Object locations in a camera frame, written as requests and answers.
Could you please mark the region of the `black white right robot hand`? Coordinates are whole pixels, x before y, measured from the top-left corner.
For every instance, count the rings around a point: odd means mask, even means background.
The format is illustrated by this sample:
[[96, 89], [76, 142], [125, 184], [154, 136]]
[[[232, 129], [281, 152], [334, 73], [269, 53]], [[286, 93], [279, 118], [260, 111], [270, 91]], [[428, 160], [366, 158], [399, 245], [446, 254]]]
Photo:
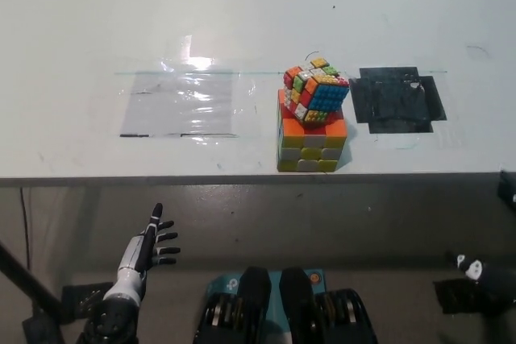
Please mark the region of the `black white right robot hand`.
[[497, 316], [515, 307], [515, 273], [470, 255], [448, 252], [447, 261], [463, 277], [435, 283], [444, 313]]

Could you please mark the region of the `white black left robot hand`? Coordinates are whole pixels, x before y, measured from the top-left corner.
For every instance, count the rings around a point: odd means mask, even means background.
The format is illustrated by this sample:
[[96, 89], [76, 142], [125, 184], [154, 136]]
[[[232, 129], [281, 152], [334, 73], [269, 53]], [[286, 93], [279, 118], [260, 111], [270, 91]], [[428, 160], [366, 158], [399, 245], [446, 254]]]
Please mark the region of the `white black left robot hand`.
[[157, 203], [144, 229], [127, 245], [120, 261], [114, 285], [103, 300], [128, 300], [137, 308], [141, 306], [146, 292], [148, 272], [156, 266], [175, 264], [179, 247], [159, 247], [158, 244], [177, 238], [177, 232], [168, 232], [174, 221], [161, 221], [163, 205]]

